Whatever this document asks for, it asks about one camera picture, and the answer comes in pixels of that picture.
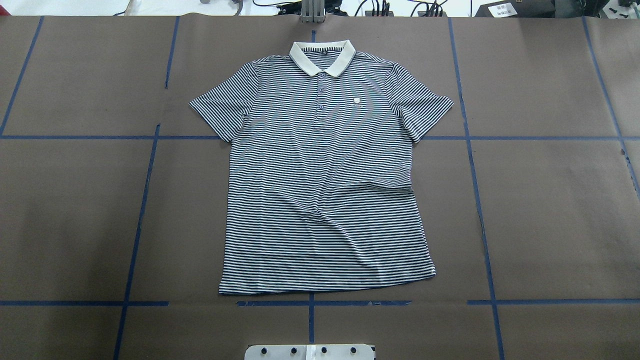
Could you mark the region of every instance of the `shirt collar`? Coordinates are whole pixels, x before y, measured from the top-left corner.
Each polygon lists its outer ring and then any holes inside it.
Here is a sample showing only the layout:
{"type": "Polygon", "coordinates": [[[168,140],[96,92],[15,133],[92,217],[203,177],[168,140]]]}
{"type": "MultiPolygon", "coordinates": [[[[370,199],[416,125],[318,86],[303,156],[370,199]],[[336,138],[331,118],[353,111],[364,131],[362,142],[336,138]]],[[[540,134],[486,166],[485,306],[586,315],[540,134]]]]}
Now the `shirt collar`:
{"type": "Polygon", "coordinates": [[[309,74],[309,76],[315,76],[316,74],[324,71],[327,74],[337,78],[342,74],[347,66],[351,63],[356,49],[351,45],[349,40],[336,41],[336,42],[294,42],[289,51],[289,56],[296,63],[296,65],[302,69],[302,71],[309,74]],[[327,49],[330,47],[341,47],[342,51],[335,62],[326,69],[320,69],[316,64],[311,62],[307,55],[302,51],[306,47],[312,47],[314,49],[327,49]]]}

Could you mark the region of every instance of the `striped polo shirt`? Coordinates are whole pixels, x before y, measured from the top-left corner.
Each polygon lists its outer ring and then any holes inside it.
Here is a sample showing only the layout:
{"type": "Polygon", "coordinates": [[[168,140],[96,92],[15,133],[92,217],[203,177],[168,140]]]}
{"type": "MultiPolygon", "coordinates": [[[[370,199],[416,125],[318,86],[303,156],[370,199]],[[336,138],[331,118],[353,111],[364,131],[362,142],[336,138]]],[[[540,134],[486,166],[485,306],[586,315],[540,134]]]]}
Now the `striped polo shirt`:
{"type": "Polygon", "coordinates": [[[231,143],[220,294],[434,276],[412,145],[453,102],[349,40],[293,44],[190,102],[231,143]]]}

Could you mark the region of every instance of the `shirt's right sleeve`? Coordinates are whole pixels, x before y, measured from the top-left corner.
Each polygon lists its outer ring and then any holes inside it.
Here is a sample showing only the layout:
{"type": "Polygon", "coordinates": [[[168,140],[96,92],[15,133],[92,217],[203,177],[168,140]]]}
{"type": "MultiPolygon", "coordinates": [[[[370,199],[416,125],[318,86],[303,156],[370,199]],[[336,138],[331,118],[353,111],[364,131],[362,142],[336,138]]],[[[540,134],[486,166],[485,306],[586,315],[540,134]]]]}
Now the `shirt's right sleeve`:
{"type": "Polygon", "coordinates": [[[189,104],[222,140],[230,142],[243,128],[259,90],[255,69],[252,63],[246,63],[230,78],[189,104]]]}

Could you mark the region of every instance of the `striped fabric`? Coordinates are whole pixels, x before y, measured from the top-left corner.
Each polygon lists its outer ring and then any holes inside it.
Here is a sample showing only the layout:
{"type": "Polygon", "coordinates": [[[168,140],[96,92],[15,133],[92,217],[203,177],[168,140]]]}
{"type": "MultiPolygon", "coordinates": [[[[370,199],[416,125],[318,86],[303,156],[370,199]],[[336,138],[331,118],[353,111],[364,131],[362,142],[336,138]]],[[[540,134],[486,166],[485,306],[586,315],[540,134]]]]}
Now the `striped fabric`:
{"type": "Polygon", "coordinates": [[[190,103],[231,143],[220,293],[434,276],[412,145],[453,102],[348,40],[294,47],[301,52],[251,61],[190,103]]]}

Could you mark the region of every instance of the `white label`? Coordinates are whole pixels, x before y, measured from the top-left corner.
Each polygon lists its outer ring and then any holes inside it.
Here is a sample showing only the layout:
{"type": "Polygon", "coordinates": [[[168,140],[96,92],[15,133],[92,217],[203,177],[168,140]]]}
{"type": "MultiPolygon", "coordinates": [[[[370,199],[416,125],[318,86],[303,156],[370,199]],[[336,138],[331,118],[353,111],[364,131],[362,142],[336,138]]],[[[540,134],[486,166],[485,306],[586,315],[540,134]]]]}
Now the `white label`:
{"type": "Polygon", "coordinates": [[[493,15],[493,17],[507,17],[518,15],[511,3],[489,6],[489,11],[491,12],[491,15],[493,15]]]}

